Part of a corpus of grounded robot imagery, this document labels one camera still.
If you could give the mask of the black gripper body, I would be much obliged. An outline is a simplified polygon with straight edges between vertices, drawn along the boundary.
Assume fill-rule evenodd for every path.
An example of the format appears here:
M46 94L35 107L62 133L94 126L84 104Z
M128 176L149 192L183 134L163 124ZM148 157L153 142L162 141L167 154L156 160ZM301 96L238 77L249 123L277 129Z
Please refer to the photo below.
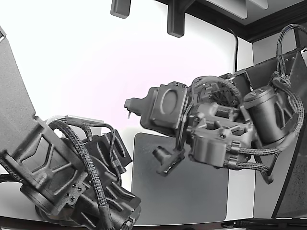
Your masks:
M139 218L141 199L118 182L132 160L119 133L116 131L114 134L114 144L111 144L111 136L111 133L93 135L83 139L83 143L99 174L109 206L110 223L115 228L131 228ZM108 215L100 215L90 179L86 178L84 184L86 190L75 203L71 219L83 227L100 228L101 221Z
M150 121L171 128L176 139L172 152L157 147L153 155L166 168L184 158L190 145L192 161L215 168L247 168L255 128L239 90L227 81L195 81L191 86L172 82L158 87Z

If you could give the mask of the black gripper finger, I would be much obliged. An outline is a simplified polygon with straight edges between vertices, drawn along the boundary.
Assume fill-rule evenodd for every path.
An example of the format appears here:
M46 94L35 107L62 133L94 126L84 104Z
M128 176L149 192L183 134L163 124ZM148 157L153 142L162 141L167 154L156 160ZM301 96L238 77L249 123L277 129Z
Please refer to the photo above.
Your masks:
M140 119L140 125L145 129L156 131L168 137L174 137L174 131L171 128L156 125L152 121L144 119L143 117Z
M143 115L150 111L157 97L158 88L151 87L144 98L130 98L124 103L124 107L131 113Z

